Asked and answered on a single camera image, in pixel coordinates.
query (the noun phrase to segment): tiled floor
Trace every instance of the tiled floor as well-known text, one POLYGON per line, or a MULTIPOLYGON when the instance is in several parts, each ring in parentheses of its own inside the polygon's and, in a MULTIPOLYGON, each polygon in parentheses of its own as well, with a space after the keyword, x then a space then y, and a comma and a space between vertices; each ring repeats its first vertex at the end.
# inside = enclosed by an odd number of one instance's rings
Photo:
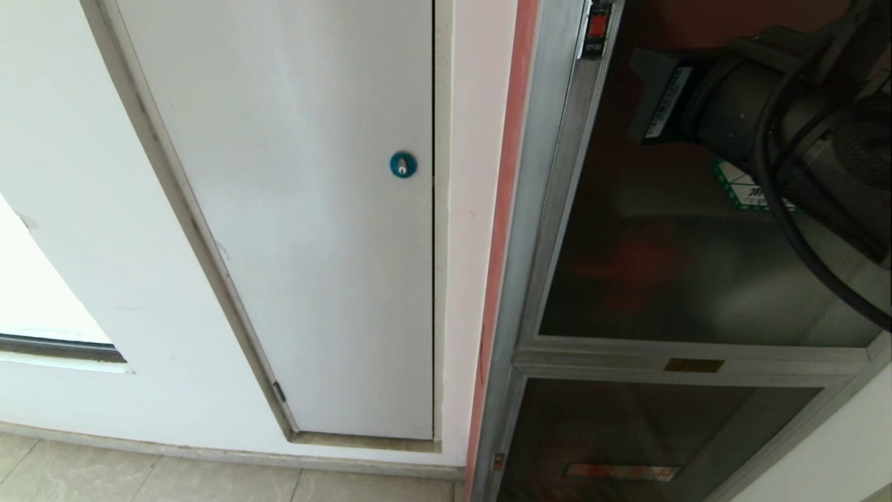
POLYGON ((0 502, 458 502, 462 483, 186 460, 0 433, 0 502))

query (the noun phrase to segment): metal door frame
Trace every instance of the metal door frame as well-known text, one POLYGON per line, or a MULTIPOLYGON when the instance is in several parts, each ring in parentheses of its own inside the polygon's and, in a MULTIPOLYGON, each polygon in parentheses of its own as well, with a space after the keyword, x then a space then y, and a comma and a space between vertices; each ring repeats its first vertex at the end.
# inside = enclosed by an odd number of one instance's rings
POLYGON ((868 347, 766 347, 542 336, 538 329, 605 86, 624 0, 614 0, 603 59, 575 60, 590 0, 541 0, 505 271, 483 401, 471 501, 494 501, 530 378, 817 387, 820 393, 707 499, 724 502, 786 455, 892 360, 868 347), (720 359, 715 373, 665 372, 670 358, 720 359))

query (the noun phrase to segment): black cable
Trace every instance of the black cable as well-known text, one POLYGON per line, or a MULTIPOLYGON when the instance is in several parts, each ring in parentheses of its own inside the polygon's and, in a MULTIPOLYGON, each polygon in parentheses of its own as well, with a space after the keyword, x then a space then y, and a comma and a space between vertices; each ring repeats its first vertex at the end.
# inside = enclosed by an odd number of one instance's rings
POLYGON ((796 222, 790 216, 787 207, 778 193, 777 186, 772 176, 771 166, 768 162, 768 141, 770 128, 774 115, 777 112, 778 104, 784 97, 789 87, 796 81, 799 75, 808 68, 808 66, 823 53, 827 47, 829 39, 824 43, 815 46, 809 50, 792 68, 790 68, 778 82, 778 85, 772 91, 768 101, 762 108, 762 116, 759 118, 756 127, 756 179, 762 186, 765 195, 765 202, 774 216, 774 220, 780 226, 781 232, 793 248, 793 251, 802 260, 802 263, 810 270, 815 277, 820 280, 834 295, 846 302, 850 307, 859 314, 869 319, 871 322, 880 326, 883 330, 892 331, 892 316, 886 314, 877 306, 869 302, 867 299, 859 295, 856 291, 849 288, 833 271, 821 260, 814 252, 814 249, 805 240, 802 232, 799 230, 796 222))
MULTIPOLYGON (((824 113, 819 113, 812 117, 811 120, 805 123, 804 126, 799 128, 799 130, 789 139, 789 141, 781 146, 780 152, 774 157, 772 161, 772 173, 776 172, 777 175, 774 177, 774 187, 779 193, 783 193, 784 188, 787 186, 787 181, 789 180, 790 174, 794 171, 794 168, 799 165, 798 161, 787 162, 787 160, 799 149, 800 144, 805 140, 807 136, 809 136, 815 128, 821 125, 825 119, 834 114, 836 110, 829 110, 824 113)), ((812 185, 812 188, 815 189, 824 200, 831 206, 833 209, 845 218, 848 225, 853 229, 853 233, 855 234, 855 238, 859 238, 861 242, 871 248, 872 252, 876 252, 877 250, 885 250, 885 248, 879 244, 876 239, 871 238, 871 233, 864 228, 864 226, 855 218, 848 209, 840 203, 836 197, 827 190, 826 187, 821 184, 821 182, 814 176, 814 174, 808 170, 807 166, 804 166, 800 171, 802 174, 802 180, 807 181, 812 185)))

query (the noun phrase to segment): blue lock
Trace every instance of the blue lock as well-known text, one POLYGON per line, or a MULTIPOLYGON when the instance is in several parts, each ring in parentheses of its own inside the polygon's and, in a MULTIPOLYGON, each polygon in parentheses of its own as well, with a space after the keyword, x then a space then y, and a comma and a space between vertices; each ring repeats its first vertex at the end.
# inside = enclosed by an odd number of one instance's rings
POLYGON ((397 152, 391 157, 391 172, 397 178, 408 178, 415 174, 418 169, 418 162, 415 156, 409 152, 397 152))

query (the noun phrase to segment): sticker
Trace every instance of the sticker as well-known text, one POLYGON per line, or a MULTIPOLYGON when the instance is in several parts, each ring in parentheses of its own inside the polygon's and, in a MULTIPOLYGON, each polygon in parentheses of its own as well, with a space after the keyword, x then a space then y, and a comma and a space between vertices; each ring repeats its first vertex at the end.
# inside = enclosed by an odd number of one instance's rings
POLYGON ((588 28, 579 57, 582 59, 600 59, 607 46, 607 25, 610 19, 611 4, 595 3, 589 10, 588 28))
POLYGON ((660 99, 657 111, 654 112, 654 120, 650 121, 648 133, 644 135, 645 138, 659 138, 663 134, 663 128, 669 122, 669 116, 672 115, 672 110, 675 108, 675 104, 678 103, 678 97, 681 96, 681 92, 684 90, 684 85, 688 83, 689 77, 689 66, 675 69, 672 79, 669 80, 669 86, 663 93, 663 99, 660 99))
MULTIPOLYGON (((740 209, 756 209, 768 211, 768 202, 765 194, 753 177, 738 169, 734 164, 718 158, 711 164, 715 177, 719 179, 728 198, 740 209)), ((787 199, 784 199, 787 209, 796 211, 797 208, 787 199)))
POLYGON ((678 475, 680 467, 665 465, 609 465, 571 462, 564 470, 564 478, 571 480, 613 480, 669 482, 678 475))

